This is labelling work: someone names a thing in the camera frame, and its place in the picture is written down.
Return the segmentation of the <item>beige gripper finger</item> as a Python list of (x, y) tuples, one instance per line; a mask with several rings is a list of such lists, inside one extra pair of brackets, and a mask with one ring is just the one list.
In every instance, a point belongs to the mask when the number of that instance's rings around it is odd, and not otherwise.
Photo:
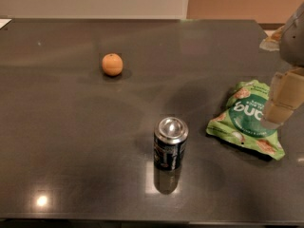
[(261, 124), (268, 129), (282, 126), (304, 103), (304, 68), (293, 67), (277, 72), (271, 81), (269, 99), (263, 109)]
[(270, 31), (268, 36), (262, 40), (259, 47), (267, 51), (279, 51), (283, 29), (284, 27), (280, 27), (277, 30)]

